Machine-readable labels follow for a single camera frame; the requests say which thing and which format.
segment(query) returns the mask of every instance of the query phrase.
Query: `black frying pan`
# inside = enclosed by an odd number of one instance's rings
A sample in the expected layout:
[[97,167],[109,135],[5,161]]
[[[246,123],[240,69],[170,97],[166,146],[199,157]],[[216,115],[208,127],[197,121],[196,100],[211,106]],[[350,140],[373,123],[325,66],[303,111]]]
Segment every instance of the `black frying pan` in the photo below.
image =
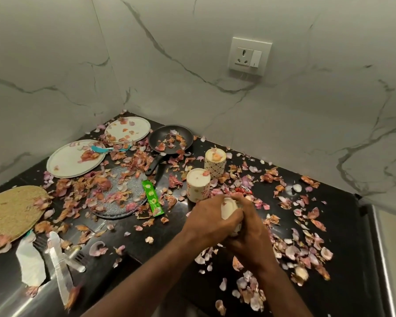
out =
[[[163,127],[159,127],[157,130],[154,130],[148,136],[148,143],[151,149],[153,149],[158,154],[154,157],[154,160],[149,166],[148,170],[145,171],[145,175],[147,177],[151,176],[151,174],[153,173],[155,168],[157,168],[161,160],[164,159],[164,157],[160,154],[160,152],[163,151],[158,151],[155,149],[155,147],[158,146],[160,142],[163,142],[164,139],[169,138],[168,134],[170,133],[170,130],[176,130],[185,139],[186,141],[185,150],[188,149],[191,146],[191,144],[194,142],[194,135],[192,134],[192,132],[188,128],[182,127],[181,125],[164,125]],[[181,149],[179,141],[175,140],[173,144],[174,144],[173,148],[169,148],[168,145],[166,144],[166,149],[164,150],[164,152],[167,154],[167,157],[168,155],[176,154],[176,151]]]

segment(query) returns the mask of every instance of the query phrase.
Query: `hand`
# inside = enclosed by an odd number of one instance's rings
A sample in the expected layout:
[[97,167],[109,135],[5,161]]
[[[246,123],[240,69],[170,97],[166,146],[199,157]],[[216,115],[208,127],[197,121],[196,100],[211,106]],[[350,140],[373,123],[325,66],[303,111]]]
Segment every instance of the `hand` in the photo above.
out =
[[181,234],[194,240],[202,251],[224,240],[243,219],[243,212],[237,209],[231,216],[222,218],[222,203],[225,195],[216,195],[212,198],[198,202],[192,209]]
[[253,202],[235,194],[230,197],[242,205],[244,220],[239,236],[226,239],[223,245],[254,275],[275,272],[279,264],[273,252],[270,231],[258,216]]

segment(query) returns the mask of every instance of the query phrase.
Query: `green packet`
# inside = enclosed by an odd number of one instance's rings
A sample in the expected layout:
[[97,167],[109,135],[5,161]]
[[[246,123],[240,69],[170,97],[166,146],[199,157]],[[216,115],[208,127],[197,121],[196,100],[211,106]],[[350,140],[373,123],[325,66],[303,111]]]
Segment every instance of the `green packet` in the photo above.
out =
[[147,194],[147,199],[152,211],[152,216],[157,217],[159,215],[164,214],[164,211],[161,208],[160,203],[158,202],[158,197],[157,194],[155,193],[151,181],[144,180],[142,182],[142,186],[144,187],[145,193]]

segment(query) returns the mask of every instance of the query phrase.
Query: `person's left hand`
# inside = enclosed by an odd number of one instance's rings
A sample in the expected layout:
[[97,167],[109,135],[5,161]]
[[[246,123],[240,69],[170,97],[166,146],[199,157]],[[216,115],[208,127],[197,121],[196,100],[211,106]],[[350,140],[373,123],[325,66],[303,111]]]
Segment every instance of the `person's left hand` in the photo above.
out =
[[242,209],[236,209],[226,220],[222,218],[221,207],[226,197],[219,194],[198,202],[186,220],[181,233],[194,240],[197,251],[220,243],[242,221]]

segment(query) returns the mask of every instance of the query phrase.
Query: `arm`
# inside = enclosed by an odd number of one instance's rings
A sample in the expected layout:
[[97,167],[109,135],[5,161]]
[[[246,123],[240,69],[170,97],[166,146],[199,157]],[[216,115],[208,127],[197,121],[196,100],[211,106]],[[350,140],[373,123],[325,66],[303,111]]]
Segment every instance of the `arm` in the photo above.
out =
[[182,231],[163,250],[82,317],[151,316],[187,265],[202,250],[225,239],[242,221],[241,210],[236,210],[227,220],[221,218],[223,200],[224,196],[218,195],[197,203]]
[[254,273],[275,317],[312,317],[289,277],[279,267],[272,250],[270,232],[255,211],[254,204],[244,197],[231,197],[242,204],[244,224],[238,238],[227,239],[223,244]]

